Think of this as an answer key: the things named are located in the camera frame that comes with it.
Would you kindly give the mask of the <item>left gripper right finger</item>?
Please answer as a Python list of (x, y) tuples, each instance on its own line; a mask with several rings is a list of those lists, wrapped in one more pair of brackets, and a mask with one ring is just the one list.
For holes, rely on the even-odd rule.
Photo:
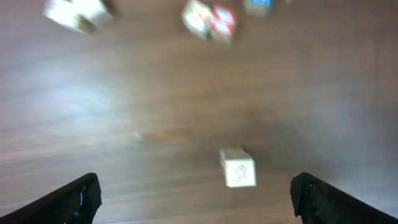
[(290, 195), (303, 224), (397, 224), (397, 218), (307, 172), (291, 180)]

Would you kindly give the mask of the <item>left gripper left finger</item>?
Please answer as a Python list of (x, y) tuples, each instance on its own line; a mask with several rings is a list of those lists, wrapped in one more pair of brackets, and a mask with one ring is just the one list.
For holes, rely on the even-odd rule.
[(101, 204), (98, 176), (87, 173), (1, 217), (1, 224), (91, 224)]

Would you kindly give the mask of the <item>blue L block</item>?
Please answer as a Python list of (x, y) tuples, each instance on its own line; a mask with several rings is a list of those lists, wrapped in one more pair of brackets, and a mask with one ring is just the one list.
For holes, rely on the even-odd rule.
[(266, 17), (274, 5), (273, 0), (244, 0), (245, 11), (252, 16)]

